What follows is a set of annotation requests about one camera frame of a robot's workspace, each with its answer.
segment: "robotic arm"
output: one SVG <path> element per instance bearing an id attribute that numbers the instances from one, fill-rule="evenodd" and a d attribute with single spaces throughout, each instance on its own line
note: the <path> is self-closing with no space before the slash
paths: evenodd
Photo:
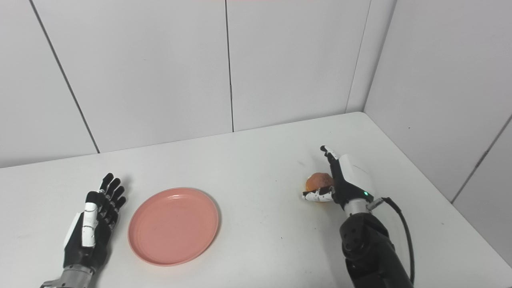
<path id="1" fill-rule="evenodd" d="M 414 283 L 414 255 L 409 228 L 398 206 L 390 198 L 374 197 L 348 181 L 342 172 L 339 158 L 329 148 L 322 146 L 329 161 L 333 186 L 303 193 L 312 201 L 333 200 L 347 214 L 339 229 L 347 271 L 355 288 L 412 288 Z M 381 203 L 388 203 L 400 216 L 409 244 L 411 277 L 407 276 L 386 227 L 371 211 Z"/>
<path id="2" fill-rule="evenodd" d="M 98 192 L 87 194 L 85 209 L 77 214 L 66 237 L 64 271 L 59 279 L 46 281 L 41 288 L 87 288 L 95 273 L 105 264 L 110 236 L 119 209 L 126 202 L 121 197 L 121 180 L 108 173 Z"/>

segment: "black fingertip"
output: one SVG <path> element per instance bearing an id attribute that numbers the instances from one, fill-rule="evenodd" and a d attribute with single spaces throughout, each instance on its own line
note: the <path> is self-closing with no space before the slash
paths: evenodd
<path id="1" fill-rule="evenodd" d="M 87 193 L 86 203 L 87 202 L 96 203 L 96 194 L 98 194 L 96 191 L 91 191 L 91 192 Z"/>
<path id="2" fill-rule="evenodd" d="M 115 178 L 114 180 L 112 180 L 112 182 L 109 185 L 109 188 L 106 191 L 106 194 L 112 196 L 114 190 L 116 190 L 119 184 L 121 184 L 121 180 L 119 180 L 119 178 Z"/>
<path id="3" fill-rule="evenodd" d="M 117 198 L 119 198 L 119 196 L 121 196 L 124 192 L 124 187 L 123 186 L 119 186 L 116 191 L 114 191 L 114 194 L 112 195 L 112 198 L 111 198 L 111 201 L 112 202 L 115 202 L 117 200 Z"/>
<path id="4" fill-rule="evenodd" d="M 114 179 L 114 174 L 112 174 L 112 173 L 108 173 L 108 174 L 103 178 L 103 181 L 101 182 L 100 189 L 101 189 L 101 190 L 106 190 L 106 188 L 109 186 L 109 183 L 110 183 L 110 182 L 112 182 L 112 179 Z"/>
<path id="5" fill-rule="evenodd" d="M 119 211 L 119 209 L 121 209 L 121 207 L 126 203 L 126 197 L 121 197 L 117 200 L 116 202 L 116 209 Z"/>

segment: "black cable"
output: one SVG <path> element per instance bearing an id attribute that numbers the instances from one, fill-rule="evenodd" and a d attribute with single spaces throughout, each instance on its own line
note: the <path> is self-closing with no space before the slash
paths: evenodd
<path id="1" fill-rule="evenodd" d="M 409 232 L 409 226 L 407 226 L 407 222 L 406 222 L 406 219 L 404 218 L 403 214 L 402 214 L 402 210 L 400 210 L 400 207 L 398 207 L 398 205 L 393 202 L 393 200 L 391 200 L 391 198 L 389 197 L 383 197 L 382 198 L 384 200 L 384 202 L 386 202 L 389 206 L 391 206 L 391 208 L 393 208 L 393 210 L 395 210 L 395 212 L 398 214 L 398 216 L 400 216 L 400 220 L 402 220 L 402 224 L 403 224 L 403 229 L 406 231 L 406 237 L 407 237 L 407 245 L 409 246 L 409 263 L 410 263 L 410 266 L 411 266 L 411 274 L 410 274 L 410 280 L 411 280 L 411 283 L 414 284 L 414 251 L 413 251 L 413 241 L 411 239 L 411 232 Z"/>

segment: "panel seam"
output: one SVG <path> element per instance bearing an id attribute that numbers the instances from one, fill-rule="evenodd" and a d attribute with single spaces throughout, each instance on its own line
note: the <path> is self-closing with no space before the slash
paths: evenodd
<path id="1" fill-rule="evenodd" d="M 227 0 L 224 0 L 224 9 L 226 11 L 227 66 L 228 66 L 228 73 L 229 73 L 229 99 L 231 101 L 231 131 L 234 132 L 233 87 L 231 84 L 231 57 L 229 54 L 229 26 L 228 26 L 228 20 L 227 20 Z"/>
<path id="2" fill-rule="evenodd" d="M 368 23 L 368 15 L 370 15 L 370 8 L 372 7 L 372 0 L 368 4 L 368 11 L 366 12 L 365 26 L 362 29 L 361 42 L 359 43 L 359 50 L 357 51 L 357 58 L 355 60 L 354 73 L 352 74 L 352 81 L 350 82 L 349 95 L 347 97 L 347 102 L 345 103 L 345 112 L 347 112 L 347 108 L 349 106 L 350 93 L 352 93 L 352 87 L 354 86 L 354 77 L 355 71 L 357 70 L 357 63 L 359 63 L 359 55 L 361 54 L 362 41 L 365 38 L 366 24 Z"/>
<path id="3" fill-rule="evenodd" d="M 96 144 L 96 140 L 94 139 L 91 129 L 89 128 L 89 125 L 87 124 L 86 118 L 83 115 L 82 109 L 80 108 L 80 105 L 78 104 L 78 100 L 76 99 L 75 93 L 73 92 L 73 89 L 71 88 L 71 84 L 69 83 L 68 77 L 66 76 L 66 73 L 64 73 L 64 68 L 62 67 L 60 60 L 57 57 L 55 48 L 53 47 L 53 44 L 50 41 L 50 37 L 48 36 L 48 33 L 46 32 L 45 26 L 42 24 L 41 17 L 39 16 L 37 9 L 35 8 L 34 2 L 33 2 L 33 0 L 29 0 L 29 2 L 30 2 L 30 6 L 32 6 L 32 10 L 34 10 L 34 14 L 37 18 L 37 21 L 39 22 L 39 25 L 41 26 L 42 32 L 45 35 L 46 41 L 48 42 L 48 45 L 50 46 L 50 50 L 52 50 L 53 57 L 55 58 L 55 61 L 57 62 L 57 65 L 60 69 L 60 72 L 61 72 L 63 78 L 64 78 L 64 81 L 66 82 L 66 85 L 68 86 L 69 92 L 71 93 L 71 96 L 73 97 L 73 101 L 75 102 L 75 106 L 78 109 L 78 112 L 80 113 L 80 117 L 82 118 L 83 124 L 86 126 L 89 137 L 91 138 L 94 148 L 96 149 L 96 153 L 100 153 L 99 149 L 98 149 L 98 145 Z"/>
<path id="4" fill-rule="evenodd" d="M 471 177 L 473 177 L 473 174 L 476 172 L 478 167 L 482 164 L 483 160 L 489 154 L 490 150 L 493 148 L 493 146 L 496 143 L 496 141 L 498 141 L 498 138 L 500 138 L 501 134 L 503 134 L 503 131 L 505 131 L 505 129 L 507 128 L 508 124 L 510 123 L 510 120 L 512 120 L 512 114 L 508 117 L 508 119 L 505 122 L 505 124 L 503 125 L 503 127 L 501 127 L 500 131 L 498 132 L 498 135 L 496 135 L 496 137 L 494 137 L 494 140 L 489 145 L 489 148 L 487 148 L 487 150 L 485 150 L 485 152 L 482 154 L 482 157 L 480 157 L 480 159 L 478 160 L 478 162 L 475 165 L 475 167 L 473 167 L 473 170 L 471 170 L 471 173 L 467 177 L 466 181 L 464 181 L 464 183 L 460 187 L 459 191 L 457 191 L 457 193 L 453 197 L 452 201 L 450 201 L 451 204 L 453 204 L 455 202 L 455 200 L 457 199 L 457 197 L 459 197 L 459 195 L 462 192 L 462 190 L 464 190 L 464 187 L 466 187 L 466 184 L 470 181 Z"/>

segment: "metal connector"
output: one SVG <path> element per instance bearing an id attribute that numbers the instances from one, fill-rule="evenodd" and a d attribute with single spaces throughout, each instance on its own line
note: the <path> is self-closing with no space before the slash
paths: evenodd
<path id="1" fill-rule="evenodd" d="M 366 205 L 366 208 L 368 210 L 372 211 L 373 209 L 377 208 L 377 206 L 381 205 L 382 203 L 384 203 L 384 199 L 377 198 L 372 203 Z"/>

